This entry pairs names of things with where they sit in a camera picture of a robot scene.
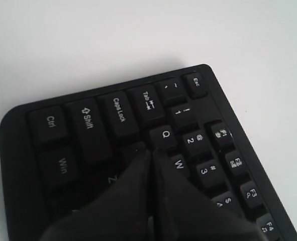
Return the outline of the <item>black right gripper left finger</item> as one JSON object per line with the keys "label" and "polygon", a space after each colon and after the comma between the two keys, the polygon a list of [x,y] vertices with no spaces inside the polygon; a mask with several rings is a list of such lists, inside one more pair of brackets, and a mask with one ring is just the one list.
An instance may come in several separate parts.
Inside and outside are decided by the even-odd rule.
{"label": "black right gripper left finger", "polygon": [[141,150],[115,184],[50,225],[41,240],[146,240],[151,152]]}

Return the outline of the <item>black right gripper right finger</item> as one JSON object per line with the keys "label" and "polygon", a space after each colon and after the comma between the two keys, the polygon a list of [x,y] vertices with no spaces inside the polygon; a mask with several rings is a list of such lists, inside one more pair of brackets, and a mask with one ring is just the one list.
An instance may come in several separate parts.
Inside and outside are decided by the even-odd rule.
{"label": "black right gripper right finger", "polygon": [[165,150],[152,152],[151,183],[156,240],[263,240],[260,228],[217,207],[170,161]]}

